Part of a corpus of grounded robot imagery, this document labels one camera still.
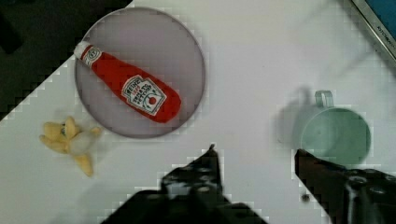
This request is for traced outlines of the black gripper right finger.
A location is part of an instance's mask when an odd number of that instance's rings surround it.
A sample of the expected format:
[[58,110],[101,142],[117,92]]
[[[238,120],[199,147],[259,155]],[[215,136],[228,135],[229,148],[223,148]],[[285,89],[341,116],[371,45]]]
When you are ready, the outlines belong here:
[[347,169],[304,149],[294,156],[295,174],[332,224],[396,224],[396,182],[376,169]]

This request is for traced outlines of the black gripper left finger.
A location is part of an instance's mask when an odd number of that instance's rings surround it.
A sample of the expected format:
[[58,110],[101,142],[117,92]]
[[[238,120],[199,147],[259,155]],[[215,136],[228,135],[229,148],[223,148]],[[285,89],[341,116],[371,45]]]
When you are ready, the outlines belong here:
[[141,190],[102,224],[268,224],[223,194],[215,146],[165,175],[158,190]]

